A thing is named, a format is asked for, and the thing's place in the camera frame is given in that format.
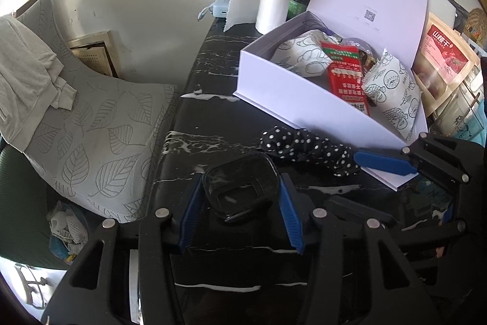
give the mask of gray cloth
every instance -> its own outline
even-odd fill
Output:
[[[63,64],[30,29],[0,17],[0,132],[23,152],[52,105],[71,110],[76,93],[59,77]]]
[[[19,20],[58,55],[60,76],[77,90],[72,111],[47,110],[25,155],[54,190],[80,206],[119,222],[144,216],[176,87],[89,69],[60,36],[52,0],[39,0]]]

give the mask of black plastic container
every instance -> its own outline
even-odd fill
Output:
[[[287,20],[306,12],[310,0],[290,0],[289,9],[287,10]]]
[[[203,187],[218,217],[238,222],[272,204],[279,192],[279,173],[269,156],[252,152],[209,168]]]

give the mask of snack bag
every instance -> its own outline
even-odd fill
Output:
[[[320,30],[310,30],[295,39],[281,43],[271,61],[303,77],[321,76],[331,61],[320,43],[336,39]]]
[[[386,49],[365,75],[362,89],[387,120],[409,141],[421,92],[406,68]]]
[[[359,50],[353,46],[321,42],[325,54],[331,58],[328,78],[333,94],[362,113],[369,115],[367,96],[362,90],[362,66]]]
[[[412,72],[428,117],[455,91],[480,59],[467,42],[429,13]]]

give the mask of black marble countertop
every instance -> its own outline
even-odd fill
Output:
[[[240,50],[260,36],[254,25],[223,33],[216,19],[196,57],[171,131],[162,149],[149,210],[164,200],[177,203],[194,173],[256,151],[261,132],[282,122],[233,97]],[[333,194],[393,215],[404,227],[437,224],[450,196],[424,179],[395,192],[361,172],[334,177],[307,164],[276,163],[297,190],[322,207]],[[196,323],[295,323],[306,289],[310,257],[290,246],[277,204],[245,224],[223,224],[204,206],[191,246],[172,257],[174,280],[188,325]],[[345,280],[355,282],[356,263],[347,258]],[[344,288],[342,321],[357,315],[352,292]]]

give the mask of qr code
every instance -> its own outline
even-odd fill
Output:
[[[376,18],[376,14],[375,13],[372,13],[370,10],[367,10],[365,12],[364,18],[366,18],[369,21],[374,21],[374,19]]]

